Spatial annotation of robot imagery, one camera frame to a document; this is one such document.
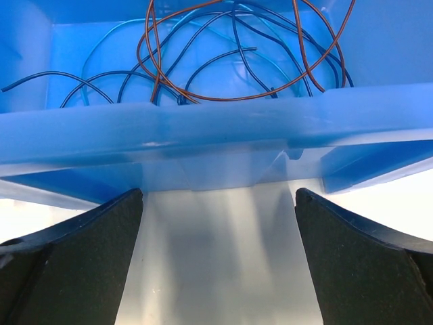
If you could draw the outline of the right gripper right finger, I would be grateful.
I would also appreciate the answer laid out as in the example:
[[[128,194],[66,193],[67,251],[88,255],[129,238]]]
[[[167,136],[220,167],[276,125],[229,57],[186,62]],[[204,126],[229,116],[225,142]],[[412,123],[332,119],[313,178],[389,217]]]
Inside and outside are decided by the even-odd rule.
[[[432,323],[432,241],[306,188],[295,213],[324,324]]]

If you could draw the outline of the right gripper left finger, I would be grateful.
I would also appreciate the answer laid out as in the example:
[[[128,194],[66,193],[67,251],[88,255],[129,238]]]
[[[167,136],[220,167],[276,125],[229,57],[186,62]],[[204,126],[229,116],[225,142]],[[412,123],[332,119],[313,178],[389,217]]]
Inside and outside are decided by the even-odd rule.
[[[141,216],[134,189],[1,243],[2,324],[114,324]]]

